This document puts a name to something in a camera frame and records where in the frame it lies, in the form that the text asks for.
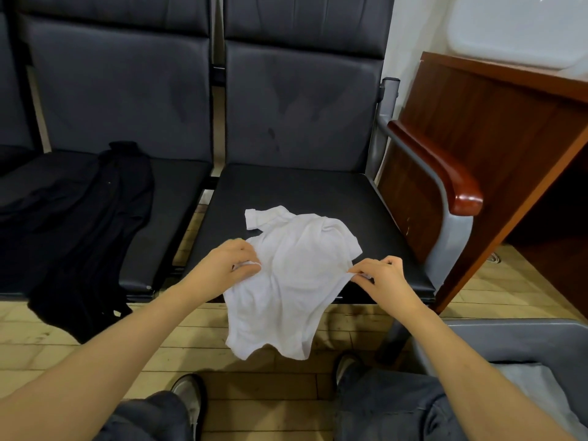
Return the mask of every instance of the chair backrest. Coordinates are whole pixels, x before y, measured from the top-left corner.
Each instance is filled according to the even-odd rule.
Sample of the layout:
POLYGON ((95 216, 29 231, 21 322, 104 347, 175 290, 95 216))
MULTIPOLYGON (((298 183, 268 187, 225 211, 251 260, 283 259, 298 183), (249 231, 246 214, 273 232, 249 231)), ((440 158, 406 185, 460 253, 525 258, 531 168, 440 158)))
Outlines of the chair backrest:
POLYGON ((228 163, 365 169, 394 0, 224 0, 228 163))
POLYGON ((22 0, 53 149, 212 160, 210 0, 22 0))
POLYGON ((0 145, 33 149, 21 101, 17 70, 8 37, 8 21, 0 0, 0 145))

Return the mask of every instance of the black chair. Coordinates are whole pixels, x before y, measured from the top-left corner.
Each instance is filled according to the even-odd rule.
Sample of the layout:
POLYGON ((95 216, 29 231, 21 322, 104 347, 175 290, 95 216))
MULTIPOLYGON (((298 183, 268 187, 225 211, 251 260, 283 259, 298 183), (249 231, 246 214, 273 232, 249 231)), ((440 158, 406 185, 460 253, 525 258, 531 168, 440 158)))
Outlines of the black chair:
MULTIPOLYGON (((400 256, 412 288, 434 302, 472 227, 472 214, 452 207, 452 170, 468 174, 391 122, 399 81, 380 78, 393 2, 224 0, 227 165, 186 271, 226 239, 259 234, 246 230, 245 209, 282 205, 340 219, 364 250, 359 259, 400 256), (445 205, 424 265, 373 183, 388 138, 435 179, 445 205)), ((373 303, 353 283, 335 302, 373 303)))
POLYGON ((131 298, 150 299, 212 169, 210 0, 22 0, 20 8, 53 152, 0 179, 0 203, 51 184, 109 142, 136 141, 152 158, 155 192, 119 282, 131 298))
POLYGON ((29 126, 30 119, 21 100, 21 83, 9 39, 7 12, 0 0, 0 176, 40 154, 40 141, 34 136, 38 131, 29 126))

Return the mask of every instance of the wooden armrest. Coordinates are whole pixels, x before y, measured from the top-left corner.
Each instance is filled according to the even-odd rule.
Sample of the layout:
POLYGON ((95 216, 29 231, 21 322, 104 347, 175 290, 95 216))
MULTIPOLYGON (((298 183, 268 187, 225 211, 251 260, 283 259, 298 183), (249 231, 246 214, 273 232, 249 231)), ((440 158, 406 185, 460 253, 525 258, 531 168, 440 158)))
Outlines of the wooden armrest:
POLYGON ((480 213, 483 203, 480 186, 464 165, 422 133, 398 120, 388 122, 388 128, 441 179, 451 214, 475 216, 480 213))

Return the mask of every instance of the dark jeans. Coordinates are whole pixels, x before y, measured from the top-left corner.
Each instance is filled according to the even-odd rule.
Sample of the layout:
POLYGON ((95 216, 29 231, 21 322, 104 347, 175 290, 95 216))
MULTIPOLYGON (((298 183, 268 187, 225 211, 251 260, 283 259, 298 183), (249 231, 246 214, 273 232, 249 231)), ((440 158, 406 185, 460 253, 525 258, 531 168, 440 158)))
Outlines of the dark jeans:
POLYGON ((437 378, 359 364, 339 382, 334 422, 335 441, 467 441, 437 378))
POLYGON ((186 406, 172 392, 121 402, 93 441, 190 441, 186 406))
MULTIPOLYGON (((121 402, 94 441, 190 441, 172 392, 121 402)), ((335 441, 467 441, 436 378, 350 366, 339 383, 335 441)))

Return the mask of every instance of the forearm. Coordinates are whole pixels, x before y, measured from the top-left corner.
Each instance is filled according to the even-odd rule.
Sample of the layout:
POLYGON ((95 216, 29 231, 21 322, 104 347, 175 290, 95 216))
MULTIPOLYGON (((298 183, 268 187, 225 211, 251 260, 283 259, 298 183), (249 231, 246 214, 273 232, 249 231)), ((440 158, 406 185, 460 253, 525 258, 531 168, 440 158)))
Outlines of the forearm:
POLYGON ((573 440, 426 307, 404 322, 429 357, 471 441, 573 440))
POLYGON ((173 287, 0 400, 5 439, 91 440, 169 333, 200 304, 173 287))

